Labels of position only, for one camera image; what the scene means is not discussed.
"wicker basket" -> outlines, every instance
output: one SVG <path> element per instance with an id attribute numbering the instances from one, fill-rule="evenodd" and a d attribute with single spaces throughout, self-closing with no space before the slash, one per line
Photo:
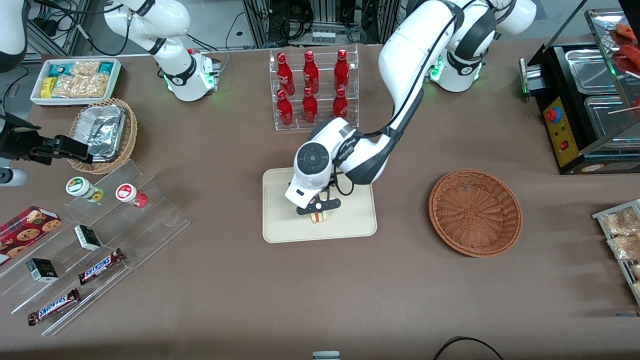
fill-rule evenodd
<path id="1" fill-rule="evenodd" d="M 449 246 L 476 258 L 509 250 L 522 230 L 513 192 L 495 176 L 473 169 L 438 180 L 429 196 L 429 217 Z"/>
<path id="2" fill-rule="evenodd" d="M 118 105 L 127 112 L 127 117 L 125 119 L 125 127 L 122 130 L 122 140 L 120 141 L 120 148 L 118 150 L 119 156 L 116 160 L 111 163 L 92 163 L 86 164 L 77 160 L 69 160 L 71 166 L 82 172 L 89 172 L 95 175 L 104 175 L 108 174 L 115 169 L 119 168 L 122 164 L 124 164 L 130 157 L 133 152 L 133 147 L 136 145 L 136 135 L 138 135 L 138 121 L 136 120 L 136 114 L 131 111 L 129 105 L 126 102 L 120 99 L 109 99 L 106 101 L 96 102 L 95 104 L 91 104 L 90 106 L 107 106 L 107 105 Z M 76 116 L 76 120 L 71 125 L 71 130 L 69 131 L 69 137 L 73 138 L 76 133 L 76 126 L 78 124 L 78 118 L 80 114 Z"/>

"brown table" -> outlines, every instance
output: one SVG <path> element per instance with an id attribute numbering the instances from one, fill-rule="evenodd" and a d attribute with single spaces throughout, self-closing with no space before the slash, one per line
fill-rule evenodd
<path id="1" fill-rule="evenodd" d="M 268 52 L 234 53 L 220 90 L 193 103 L 167 91 L 151 57 L 121 58 L 117 96 L 140 123 L 133 158 L 194 222 L 56 336 L 35 335 L 0 305 L 0 357 L 310 359 L 337 349 L 345 360 L 431 359 L 466 335 L 507 359 L 637 358 L 640 319 L 614 317 L 637 308 L 590 215 L 638 198 L 638 177 L 557 175 L 541 115 L 519 94 L 518 59 L 541 43 L 494 43 L 463 94 L 425 86 L 373 185 L 374 236 L 286 244 L 262 239 L 262 174 L 290 167 L 306 134 L 273 129 Z M 359 49 L 361 128 L 372 131 L 392 103 L 380 46 Z M 34 106 L 29 120 L 52 136 L 77 111 Z M 58 208 L 79 175 L 64 160 L 13 166 L 31 180 L 0 190 L 0 222 L 32 204 Z M 501 178 L 522 205 L 522 235 L 503 256 L 462 256 L 428 221 L 435 181 L 467 167 Z M 471 355 L 491 358 L 457 344 L 441 359 Z"/>

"red cap bottle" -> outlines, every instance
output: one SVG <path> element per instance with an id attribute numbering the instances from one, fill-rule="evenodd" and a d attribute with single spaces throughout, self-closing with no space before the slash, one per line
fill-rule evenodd
<path id="1" fill-rule="evenodd" d="M 289 96 L 293 96 L 296 93 L 296 87 L 293 85 L 293 71 L 287 64 L 287 57 L 284 53 L 278 53 L 276 55 L 278 60 L 278 82 L 280 88 L 284 89 Z"/>
<path id="2" fill-rule="evenodd" d="M 305 87 L 305 98 L 302 100 L 302 107 L 305 109 L 305 121 L 309 124 L 315 124 L 318 115 L 318 101 L 309 86 Z"/>
<path id="3" fill-rule="evenodd" d="M 336 92 L 335 99 L 333 100 L 333 116 L 347 118 L 347 107 L 349 102 L 344 97 L 344 88 L 339 88 Z"/>
<path id="4" fill-rule="evenodd" d="M 282 126 L 293 126 L 293 108 L 291 107 L 291 102 L 287 99 L 287 94 L 284 90 L 278 89 L 276 95 L 278 96 L 276 107 L 278 108 L 278 115 L 280 116 Z"/>
<path id="5" fill-rule="evenodd" d="M 305 51 L 305 67 L 302 69 L 302 74 L 305 77 L 305 86 L 309 86 L 314 94 L 317 94 L 320 91 L 320 78 L 318 65 L 314 61 L 314 52 L 311 50 Z"/>
<path id="6" fill-rule="evenodd" d="M 338 61 L 335 62 L 333 68 L 333 76 L 335 78 L 333 87 L 335 91 L 339 88 L 349 86 L 349 63 L 347 63 L 347 51 L 345 49 L 338 50 Z"/>

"red button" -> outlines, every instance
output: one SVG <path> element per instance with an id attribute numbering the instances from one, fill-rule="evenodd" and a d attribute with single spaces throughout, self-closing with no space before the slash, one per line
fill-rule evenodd
<path id="1" fill-rule="evenodd" d="M 554 109 L 551 109 L 545 113 L 545 120 L 549 122 L 553 122 L 555 121 L 557 116 L 558 116 L 558 113 Z"/>

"red box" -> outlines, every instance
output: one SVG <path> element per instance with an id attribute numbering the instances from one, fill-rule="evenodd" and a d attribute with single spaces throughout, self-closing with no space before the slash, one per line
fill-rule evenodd
<path id="1" fill-rule="evenodd" d="M 0 226 L 0 265 L 14 258 L 60 224 L 62 222 L 57 214 L 30 206 Z"/>

